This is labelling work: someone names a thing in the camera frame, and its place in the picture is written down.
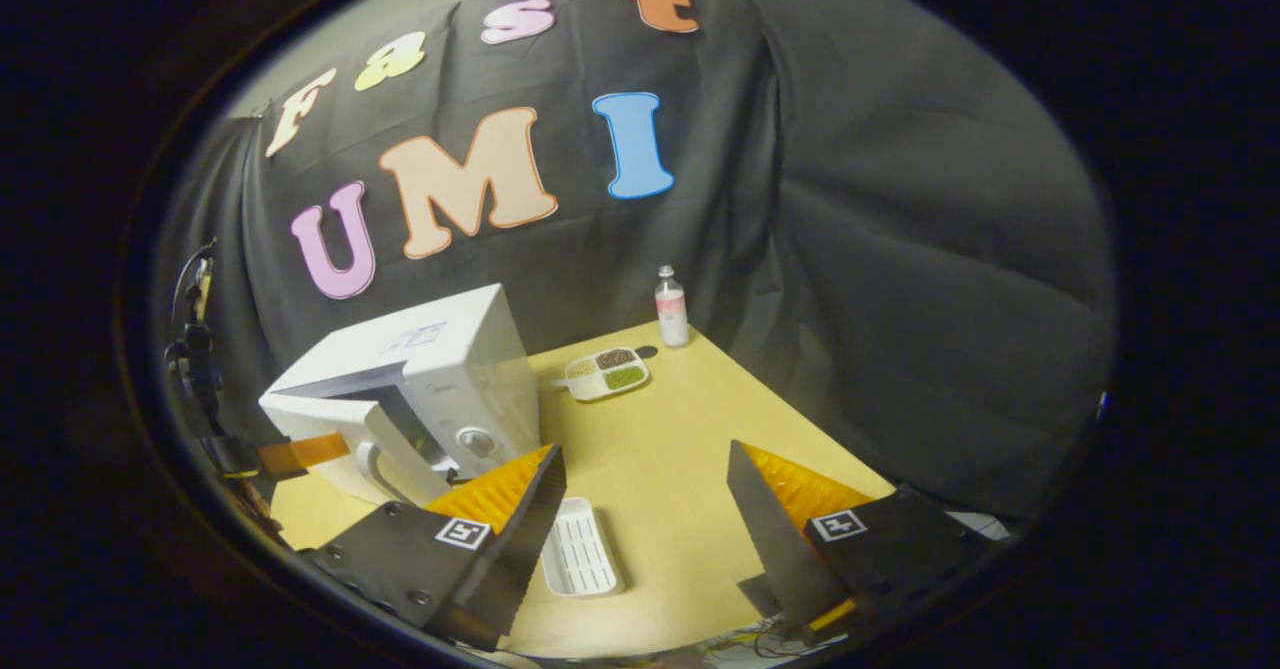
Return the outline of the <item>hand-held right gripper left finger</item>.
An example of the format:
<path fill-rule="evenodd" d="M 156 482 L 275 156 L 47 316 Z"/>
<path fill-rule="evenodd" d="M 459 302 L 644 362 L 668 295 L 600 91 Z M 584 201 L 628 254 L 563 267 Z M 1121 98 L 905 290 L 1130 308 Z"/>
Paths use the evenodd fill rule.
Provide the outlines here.
<path fill-rule="evenodd" d="M 509 634 L 567 487 L 548 444 L 429 505 L 384 501 L 302 555 L 416 629 L 490 652 Z"/>

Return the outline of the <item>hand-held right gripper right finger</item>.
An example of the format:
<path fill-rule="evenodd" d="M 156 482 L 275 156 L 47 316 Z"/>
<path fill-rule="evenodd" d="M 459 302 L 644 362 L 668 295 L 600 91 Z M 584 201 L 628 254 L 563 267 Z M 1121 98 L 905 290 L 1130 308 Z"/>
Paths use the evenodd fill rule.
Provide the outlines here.
<path fill-rule="evenodd" d="M 783 632 L 870 638 L 927 609 L 998 541 L 902 485 L 882 499 L 735 440 L 727 485 Z"/>

